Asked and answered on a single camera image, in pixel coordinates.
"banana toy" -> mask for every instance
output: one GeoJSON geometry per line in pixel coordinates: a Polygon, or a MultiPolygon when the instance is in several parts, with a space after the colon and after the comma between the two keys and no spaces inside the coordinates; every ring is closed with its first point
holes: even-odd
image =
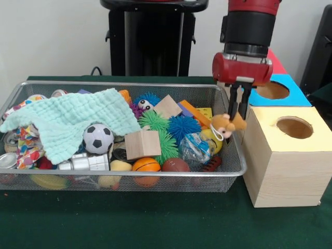
{"type": "Polygon", "coordinates": [[[61,190],[69,187],[68,179],[57,175],[30,175],[30,179],[37,185],[51,190],[61,190]]]}

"toy eyes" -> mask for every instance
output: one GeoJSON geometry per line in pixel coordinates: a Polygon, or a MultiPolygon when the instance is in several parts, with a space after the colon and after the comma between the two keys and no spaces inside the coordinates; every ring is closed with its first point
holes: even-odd
{"type": "Polygon", "coordinates": [[[147,100],[141,100],[139,102],[139,109],[143,109],[143,110],[152,110],[153,109],[153,105],[151,105],[147,100]]]}

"basketball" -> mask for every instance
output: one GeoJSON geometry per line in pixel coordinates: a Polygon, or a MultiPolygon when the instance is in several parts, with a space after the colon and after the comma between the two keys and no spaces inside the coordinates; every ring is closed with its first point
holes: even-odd
{"type": "Polygon", "coordinates": [[[190,172],[189,165],[181,158],[170,158],[162,166],[165,172],[190,172]]]}
{"type": "MultiPolygon", "coordinates": [[[[139,159],[133,166],[133,171],[158,172],[160,170],[160,164],[150,157],[139,159]]],[[[159,179],[158,176],[136,176],[134,181],[141,187],[150,188],[156,185],[159,179]]]]}

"hole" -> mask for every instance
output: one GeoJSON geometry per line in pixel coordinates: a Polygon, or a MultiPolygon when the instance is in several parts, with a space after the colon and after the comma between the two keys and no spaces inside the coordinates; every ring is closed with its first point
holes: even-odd
{"type": "Polygon", "coordinates": [[[313,134],[312,126],[298,117],[282,117],[276,126],[295,139],[307,139],[313,134]]]}
{"type": "Polygon", "coordinates": [[[276,81],[270,81],[264,87],[257,87],[257,93],[266,99],[281,100],[289,96],[289,89],[276,81]]]}

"black cable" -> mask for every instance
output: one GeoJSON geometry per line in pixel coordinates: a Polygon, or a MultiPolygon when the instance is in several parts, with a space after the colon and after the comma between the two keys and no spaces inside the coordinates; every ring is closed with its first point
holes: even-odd
{"type": "Polygon", "coordinates": [[[93,68],[93,70],[91,71],[91,74],[90,74],[90,75],[93,75],[93,74],[94,74],[94,71],[95,71],[96,69],[98,70],[99,75],[103,75],[102,71],[100,70],[100,68],[99,68],[98,66],[95,66],[95,67],[93,68]]]}

